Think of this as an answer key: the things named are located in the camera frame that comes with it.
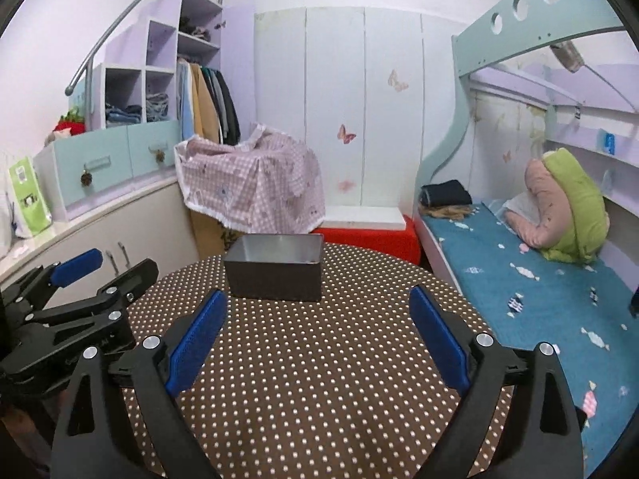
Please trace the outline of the grey metal tin box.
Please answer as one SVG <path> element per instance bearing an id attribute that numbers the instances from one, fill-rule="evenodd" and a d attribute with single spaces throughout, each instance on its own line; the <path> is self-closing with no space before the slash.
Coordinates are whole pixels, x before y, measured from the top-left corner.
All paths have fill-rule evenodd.
<path id="1" fill-rule="evenodd" d="M 319 302 L 324 237 L 244 235 L 223 256 L 233 296 L 242 299 Z"/>

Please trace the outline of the pink checkered cloth cover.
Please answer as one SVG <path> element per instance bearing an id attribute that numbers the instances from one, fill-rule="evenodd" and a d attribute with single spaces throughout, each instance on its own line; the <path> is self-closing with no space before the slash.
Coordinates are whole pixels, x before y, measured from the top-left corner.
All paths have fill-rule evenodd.
<path id="1" fill-rule="evenodd" d="M 308 234 L 325 220 L 318 157 L 305 143 L 258 123 L 245 142 L 194 136 L 175 145 L 187 209 L 244 234 Z"/>

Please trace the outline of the white board on stool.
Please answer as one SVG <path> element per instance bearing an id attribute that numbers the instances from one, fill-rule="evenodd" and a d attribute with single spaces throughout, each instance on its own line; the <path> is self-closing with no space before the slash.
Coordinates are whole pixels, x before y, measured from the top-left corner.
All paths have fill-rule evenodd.
<path id="1" fill-rule="evenodd" d="M 406 221 L 399 208 L 388 206 L 327 206 L 321 228 L 401 232 Z"/>

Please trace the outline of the red green plush toy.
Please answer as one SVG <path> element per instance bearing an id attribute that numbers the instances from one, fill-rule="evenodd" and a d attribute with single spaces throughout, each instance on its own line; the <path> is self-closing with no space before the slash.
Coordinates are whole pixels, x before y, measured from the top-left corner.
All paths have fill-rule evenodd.
<path id="1" fill-rule="evenodd" d="M 44 140 L 44 145 L 57 141 L 69 139 L 70 137 L 77 136 L 85 133 L 85 117 L 81 113 L 77 106 L 73 106 L 67 111 L 66 115 L 63 115 L 55 128 L 49 133 Z"/>

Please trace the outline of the mint drawer unit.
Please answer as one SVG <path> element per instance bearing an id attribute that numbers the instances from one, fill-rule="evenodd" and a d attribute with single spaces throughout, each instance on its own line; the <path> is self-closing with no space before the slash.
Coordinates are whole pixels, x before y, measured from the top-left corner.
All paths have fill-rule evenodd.
<path id="1" fill-rule="evenodd" d="M 43 148 L 34 166 L 56 222 L 175 175 L 175 120 L 95 130 Z"/>

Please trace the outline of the pink plush pillow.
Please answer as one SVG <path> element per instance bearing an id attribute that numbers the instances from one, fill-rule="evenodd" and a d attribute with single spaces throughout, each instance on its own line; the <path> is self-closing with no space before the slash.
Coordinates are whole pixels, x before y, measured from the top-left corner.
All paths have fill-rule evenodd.
<path id="1" fill-rule="evenodd" d="M 550 249 L 573 227 L 568 196 L 542 160 L 533 159 L 528 162 L 524 181 L 528 194 L 537 206 L 540 219 L 532 222 L 513 210 L 507 210 L 506 223 L 529 247 L 537 250 Z"/>

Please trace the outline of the blue patterned bed sheet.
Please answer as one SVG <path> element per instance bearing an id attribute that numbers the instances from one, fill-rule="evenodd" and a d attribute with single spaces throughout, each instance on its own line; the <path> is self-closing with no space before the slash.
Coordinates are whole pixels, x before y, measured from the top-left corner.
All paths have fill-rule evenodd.
<path id="1" fill-rule="evenodd" d="M 581 439 L 592 473 L 638 404 L 633 291 L 599 259 L 548 261 L 483 203 L 460 221 L 425 215 L 416 227 L 500 343 L 530 349 L 548 342 L 557 351 L 574 402 L 588 415 Z"/>

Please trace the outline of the folded dark clothes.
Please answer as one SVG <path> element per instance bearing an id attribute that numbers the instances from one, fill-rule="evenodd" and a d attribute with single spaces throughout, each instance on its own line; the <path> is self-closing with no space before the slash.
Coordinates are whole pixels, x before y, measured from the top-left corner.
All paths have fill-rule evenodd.
<path id="1" fill-rule="evenodd" d="M 472 203 L 472 198 L 459 180 L 448 180 L 440 184 L 423 185 L 419 203 L 425 208 L 468 206 Z"/>

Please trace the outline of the mint bunk bed frame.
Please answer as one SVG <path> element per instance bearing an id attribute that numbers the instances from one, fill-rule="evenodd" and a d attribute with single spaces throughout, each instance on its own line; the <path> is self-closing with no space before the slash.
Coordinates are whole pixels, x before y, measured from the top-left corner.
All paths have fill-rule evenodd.
<path id="1" fill-rule="evenodd" d="M 612 238 L 638 245 L 638 53 L 607 0 L 500 0 L 468 26 L 425 16 L 416 185 L 522 192 L 528 162 L 571 149 L 601 186 Z"/>

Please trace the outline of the beige low cabinet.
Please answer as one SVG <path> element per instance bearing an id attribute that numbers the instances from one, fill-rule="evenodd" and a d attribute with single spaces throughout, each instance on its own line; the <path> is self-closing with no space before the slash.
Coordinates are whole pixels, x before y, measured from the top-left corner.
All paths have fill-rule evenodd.
<path id="1" fill-rule="evenodd" d="M 161 277 L 199 260 L 190 213 L 174 177 L 129 192 L 73 221 L 55 222 L 33 238 L 17 242 L 1 260 L 1 286 L 8 287 L 38 266 L 64 263 L 85 251 L 103 255 L 101 268 L 58 290 L 48 305 L 78 301 L 140 263 L 155 261 Z"/>

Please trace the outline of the green white paper bag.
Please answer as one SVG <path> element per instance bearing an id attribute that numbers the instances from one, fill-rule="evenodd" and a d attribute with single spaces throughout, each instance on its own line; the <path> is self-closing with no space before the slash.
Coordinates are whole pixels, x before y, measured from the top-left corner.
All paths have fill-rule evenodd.
<path id="1" fill-rule="evenodd" d="M 32 158 L 24 157 L 9 166 L 9 212 L 18 239 L 35 237 L 49 228 L 52 215 L 44 199 Z"/>

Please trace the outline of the green plush pillow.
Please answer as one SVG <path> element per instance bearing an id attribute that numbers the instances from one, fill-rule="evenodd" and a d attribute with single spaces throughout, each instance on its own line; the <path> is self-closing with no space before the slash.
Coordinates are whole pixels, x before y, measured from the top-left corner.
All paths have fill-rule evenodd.
<path id="1" fill-rule="evenodd" d="M 590 264 L 610 228 L 600 189 L 565 148 L 546 152 L 543 164 L 568 198 L 570 221 L 560 240 L 542 254 L 552 262 Z"/>

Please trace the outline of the brown polka dot tablecloth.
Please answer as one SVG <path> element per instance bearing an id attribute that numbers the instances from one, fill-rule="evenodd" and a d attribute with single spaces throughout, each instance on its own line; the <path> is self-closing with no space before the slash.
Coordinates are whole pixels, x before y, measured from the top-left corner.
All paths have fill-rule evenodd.
<path id="1" fill-rule="evenodd" d="M 178 407 L 225 478 L 410 478 L 457 408 L 408 311 L 422 283 L 476 332 L 479 313 L 431 273 L 328 244 L 317 303 L 231 299 Z"/>

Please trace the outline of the purple stair shelf unit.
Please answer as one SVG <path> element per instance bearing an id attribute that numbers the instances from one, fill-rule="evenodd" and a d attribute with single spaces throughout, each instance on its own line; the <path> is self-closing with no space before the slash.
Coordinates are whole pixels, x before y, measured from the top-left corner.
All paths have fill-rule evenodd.
<path id="1" fill-rule="evenodd" d="M 107 104 L 120 109 L 146 106 L 153 93 L 169 96 L 168 116 L 178 117 L 178 60 L 186 59 L 224 76 L 242 137 L 256 120 L 254 83 L 254 9 L 224 8 L 214 0 L 154 0 L 141 7 L 137 20 L 106 40 L 103 61 L 91 62 L 77 99 L 87 129 L 106 127 Z"/>

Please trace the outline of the cardboard box with characters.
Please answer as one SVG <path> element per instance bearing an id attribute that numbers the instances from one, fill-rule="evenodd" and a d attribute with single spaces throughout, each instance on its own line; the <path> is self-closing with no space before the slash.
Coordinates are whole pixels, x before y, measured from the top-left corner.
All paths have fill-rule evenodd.
<path id="1" fill-rule="evenodd" d="M 242 236 L 210 216 L 190 211 L 193 234 L 200 259 L 223 255 Z"/>

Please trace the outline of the hanging clothes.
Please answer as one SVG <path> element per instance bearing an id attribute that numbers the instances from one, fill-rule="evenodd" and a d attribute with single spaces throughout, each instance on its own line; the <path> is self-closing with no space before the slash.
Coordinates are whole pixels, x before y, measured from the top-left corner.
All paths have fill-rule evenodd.
<path id="1" fill-rule="evenodd" d="M 240 142 L 237 111 L 220 70 L 179 57 L 177 76 L 181 140 L 199 136 L 217 144 L 237 145 Z"/>

